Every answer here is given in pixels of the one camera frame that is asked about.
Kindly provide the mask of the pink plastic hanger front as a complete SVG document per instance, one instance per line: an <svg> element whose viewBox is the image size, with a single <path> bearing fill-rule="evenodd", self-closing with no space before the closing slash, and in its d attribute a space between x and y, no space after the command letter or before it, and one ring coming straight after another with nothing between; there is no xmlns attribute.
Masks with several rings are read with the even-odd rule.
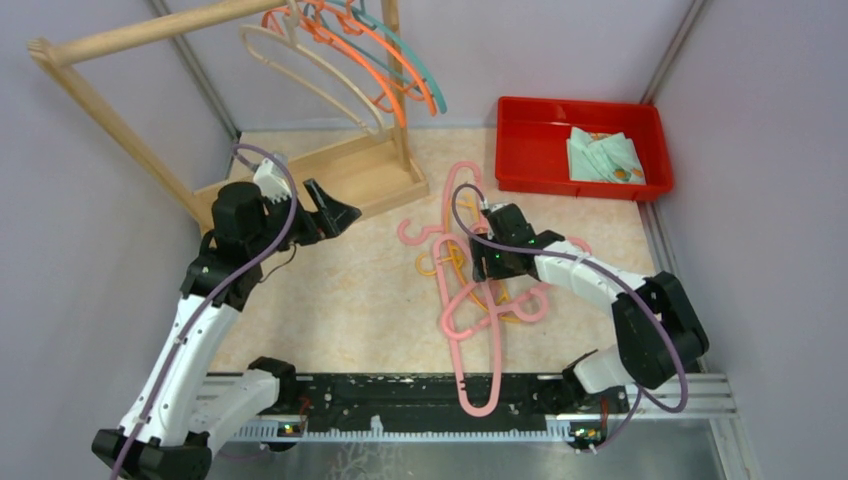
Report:
<svg viewBox="0 0 848 480"><path fill-rule="evenodd" d="M437 290L441 303L438 319L441 330L439 320L443 306L438 283ZM485 316L484 312L467 300L453 314L458 329L470 327ZM457 399L462 411L472 418L491 415L498 405L503 374L501 321L493 320L489 326L461 342L443 336L448 345Z"/></svg>

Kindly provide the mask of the beige plastic hanger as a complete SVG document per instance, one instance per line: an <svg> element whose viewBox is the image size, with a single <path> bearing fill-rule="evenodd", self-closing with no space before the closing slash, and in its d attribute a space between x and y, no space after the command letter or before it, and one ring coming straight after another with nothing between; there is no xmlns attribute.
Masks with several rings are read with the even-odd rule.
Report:
<svg viewBox="0 0 848 480"><path fill-rule="evenodd" d="M238 27L238 36L247 53L255 61L306 88L310 93L319 97L326 105L346 117L351 124L357 127L367 137L375 141L383 141L389 138L390 128L387 126L383 116L378 112L378 109L366 98L364 92L348 76L338 70L329 61L303 46L297 39L296 35L284 36L283 34L273 32L267 28L242 24ZM296 73L280 61L273 60L270 56L262 54L259 48L252 42L254 38L271 42L281 47L284 51L293 53L296 57L299 57L316 67L326 77L329 77L331 80L340 84L366 109L368 115L372 118L372 122L367 121L365 118L355 113L350 107L343 103L337 95L328 92L313 81Z"/></svg>

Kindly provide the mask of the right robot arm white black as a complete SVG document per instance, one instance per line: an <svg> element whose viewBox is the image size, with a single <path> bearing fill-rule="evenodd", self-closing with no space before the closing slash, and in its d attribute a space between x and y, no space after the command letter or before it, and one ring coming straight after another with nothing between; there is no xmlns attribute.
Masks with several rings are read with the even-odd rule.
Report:
<svg viewBox="0 0 848 480"><path fill-rule="evenodd" d="M558 233L537 233L515 204L497 204L482 215L488 232L470 238L475 281L529 276L570 291L612 319L615 344L579 357L563 372L563 398L572 410L590 411L612 387L654 390L708 351L707 334L675 275L628 272Z"/></svg>

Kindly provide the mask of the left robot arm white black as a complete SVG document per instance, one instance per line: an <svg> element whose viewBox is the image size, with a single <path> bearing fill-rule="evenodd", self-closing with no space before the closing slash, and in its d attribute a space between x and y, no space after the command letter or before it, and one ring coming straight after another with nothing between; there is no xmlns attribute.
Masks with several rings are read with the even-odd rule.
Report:
<svg viewBox="0 0 848 480"><path fill-rule="evenodd" d="M252 361L215 399L198 398L211 361L263 278L262 262L336 238L362 215L315 180L303 185L312 211L279 181L239 181L218 191L213 227L187 269L171 331L145 386L118 427L99 430L92 442L111 478L203 479L222 446L250 419L304 404L295 366L270 357Z"/></svg>

